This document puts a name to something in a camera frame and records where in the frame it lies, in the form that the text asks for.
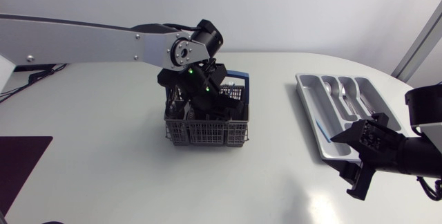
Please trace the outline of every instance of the cable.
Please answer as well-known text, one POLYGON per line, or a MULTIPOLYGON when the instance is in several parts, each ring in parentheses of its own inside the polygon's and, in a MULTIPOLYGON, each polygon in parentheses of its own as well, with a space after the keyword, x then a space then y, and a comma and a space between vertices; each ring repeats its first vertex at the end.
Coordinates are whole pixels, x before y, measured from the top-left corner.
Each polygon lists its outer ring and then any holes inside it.
POLYGON ((201 27, 188 27, 188 26, 182 26, 181 24, 163 24, 163 25, 171 28, 176 28, 178 30, 188 30, 188 31, 201 30, 201 27))
POLYGON ((418 176, 417 180, 420 182, 423 191, 425 194, 432 200, 439 201, 442 199, 442 180, 436 180, 435 184, 435 190, 433 190, 423 179, 422 176, 418 176))
POLYGON ((68 64, 63 64, 60 67, 56 68, 56 69, 51 69, 49 71, 42 71, 42 72, 38 72, 38 73, 33 73, 32 75, 29 75, 29 79, 28 79, 28 83, 24 86, 21 86, 19 88, 16 89, 12 89, 9 90, 7 92, 4 92, 0 95, 0 98, 2 98, 0 100, 0 104, 2 102, 4 102, 5 100, 9 99, 10 97, 12 97, 13 95, 15 95, 16 93, 24 90, 25 88, 28 88, 29 86, 33 85, 35 82, 38 82, 50 75, 55 74, 58 71, 62 71, 68 64))
POLYGON ((418 132, 416 127, 412 127, 412 130, 415 134, 422 137, 422 133, 418 132))

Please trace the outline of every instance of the robotic arm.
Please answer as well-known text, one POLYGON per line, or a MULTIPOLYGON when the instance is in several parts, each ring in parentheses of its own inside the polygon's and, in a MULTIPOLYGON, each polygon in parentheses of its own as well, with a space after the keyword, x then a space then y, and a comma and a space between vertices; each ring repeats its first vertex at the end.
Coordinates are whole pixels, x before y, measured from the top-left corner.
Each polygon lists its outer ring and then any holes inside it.
POLYGON ((442 181, 437 180, 432 189, 423 179, 442 179, 442 85, 408 91, 405 103, 417 138, 388 129, 388 117, 377 113, 374 120, 356 121, 331 139, 359 152, 360 166, 346 162, 338 168, 340 176, 353 185, 347 193, 354 198, 364 200, 374 172, 386 171, 415 175, 432 200, 442 199, 442 181))
POLYGON ((158 83, 169 93, 179 91, 184 103, 190 102, 204 116, 228 120, 241 112, 242 103, 220 93, 227 70, 223 64, 216 64, 213 56, 222 45, 222 35, 207 20, 195 28, 177 24, 122 28, 0 15, 0 58, 17 66, 146 62, 163 68, 158 83))

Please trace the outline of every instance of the dish rack basket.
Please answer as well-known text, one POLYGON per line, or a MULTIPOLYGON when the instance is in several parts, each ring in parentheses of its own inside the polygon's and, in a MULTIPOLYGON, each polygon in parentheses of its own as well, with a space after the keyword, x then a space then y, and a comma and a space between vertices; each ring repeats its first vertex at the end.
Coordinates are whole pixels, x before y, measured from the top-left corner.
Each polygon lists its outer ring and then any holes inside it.
POLYGON ((249 122, 249 74, 238 71, 227 71, 227 77, 244 80, 244 86, 223 84, 221 93, 230 98, 244 102, 244 114, 241 120, 181 120, 166 121, 166 138, 174 145, 228 146, 242 147, 249 140, 247 124, 249 122))

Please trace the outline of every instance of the black mat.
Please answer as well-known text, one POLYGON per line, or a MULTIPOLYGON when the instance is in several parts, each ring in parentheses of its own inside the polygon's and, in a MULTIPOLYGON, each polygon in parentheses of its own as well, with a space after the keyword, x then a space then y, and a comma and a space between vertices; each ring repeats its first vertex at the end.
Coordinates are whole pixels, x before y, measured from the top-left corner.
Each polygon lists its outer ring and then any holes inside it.
POLYGON ((0 137, 0 212, 6 215, 52 137, 0 137))

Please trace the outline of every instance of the white table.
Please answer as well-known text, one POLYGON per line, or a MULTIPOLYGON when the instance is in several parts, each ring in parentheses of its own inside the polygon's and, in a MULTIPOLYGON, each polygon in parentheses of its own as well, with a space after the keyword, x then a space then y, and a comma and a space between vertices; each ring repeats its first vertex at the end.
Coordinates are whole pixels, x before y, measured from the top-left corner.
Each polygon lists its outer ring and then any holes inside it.
MULTIPOLYGON (((174 147, 148 64, 72 64, 0 105, 3 136, 54 140, 6 215, 11 223, 441 223, 413 176, 375 173, 365 201, 323 163, 296 73, 369 77, 409 128, 410 86, 307 53, 220 53, 250 74, 243 148, 174 147)), ((18 84, 13 75, 9 88, 18 84)))

